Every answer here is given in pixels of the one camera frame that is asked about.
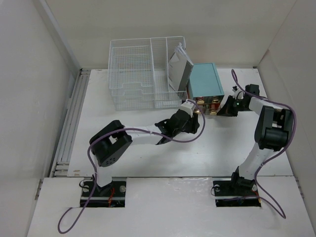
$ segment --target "book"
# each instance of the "book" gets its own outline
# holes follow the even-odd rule
[[[179,43],[179,45],[174,49],[174,53],[168,62],[168,82],[173,90],[186,90],[193,66],[194,64],[190,57],[182,47],[182,44]]]

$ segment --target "wire dish rack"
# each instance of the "wire dish rack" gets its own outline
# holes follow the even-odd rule
[[[168,61],[184,37],[119,39],[110,43],[108,80],[117,111],[176,108],[188,98],[168,83]]]

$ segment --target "teal box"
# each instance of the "teal box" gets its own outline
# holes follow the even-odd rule
[[[223,99],[224,91],[215,63],[194,63],[188,91],[190,99],[204,97],[206,103],[211,103],[215,98]]]

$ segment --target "white wall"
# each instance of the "white wall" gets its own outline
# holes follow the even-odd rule
[[[70,71],[32,0],[0,0],[0,230],[25,236]]]
[[[295,0],[47,0],[83,67],[106,68],[110,40],[184,36],[195,63],[256,66]]]
[[[289,103],[298,115],[297,134],[288,150],[316,230],[316,1],[297,0],[259,72],[271,99]]]

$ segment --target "white tabletop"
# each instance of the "white tabletop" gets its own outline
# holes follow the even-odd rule
[[[235,69],[242,86],[258,84],[260,94],[266,96],[256,69]],[[226,101],[235,85],[231,69],[218,69]],[[119,119],[126,127],[147,126],[168,119],[176,109],[116,112],[107,82],[107,70],[92,70],[73,151],[68,176],[91,176],[93,169],[86,156],[89,140],[111,121]],[[254,112],[239,112],[237,117],[207,116],[202,136],[195,142],[165,145],[130,146],[123,156],[109,168],[115,177],[189,177],[231,176],[248,156],[254,144],[258,122]],[[180,134],[187,140],[193,134]],[[268,163],[259,175],[292,175],[286,154]]]
[[[28,237],[56,237],[78,207],[82,178],[45,178]],[[125,208],[87,208],[68,237],[314,237],[294,177],[259,177],[279,201],[282,219],[259,207],[216,207],[212,178],[128,178]],[[259,190],[260,195],[267,196]],[[67,213],[66,230],[81,208]]]

